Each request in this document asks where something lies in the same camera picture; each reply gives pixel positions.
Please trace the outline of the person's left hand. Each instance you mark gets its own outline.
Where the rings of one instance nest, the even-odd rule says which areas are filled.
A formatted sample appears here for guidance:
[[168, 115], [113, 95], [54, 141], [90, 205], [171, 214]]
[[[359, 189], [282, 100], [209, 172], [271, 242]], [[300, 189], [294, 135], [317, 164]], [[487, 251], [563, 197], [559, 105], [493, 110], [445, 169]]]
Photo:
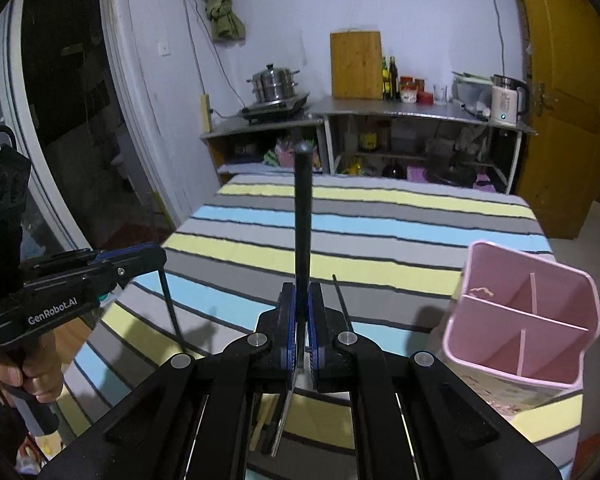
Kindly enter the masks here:
[[0, 384], [23, 388], [40, 403], [55, 401], [64, 380], [54, 333], [44, 334], [22, 364], [15, 364], [0, 350]]

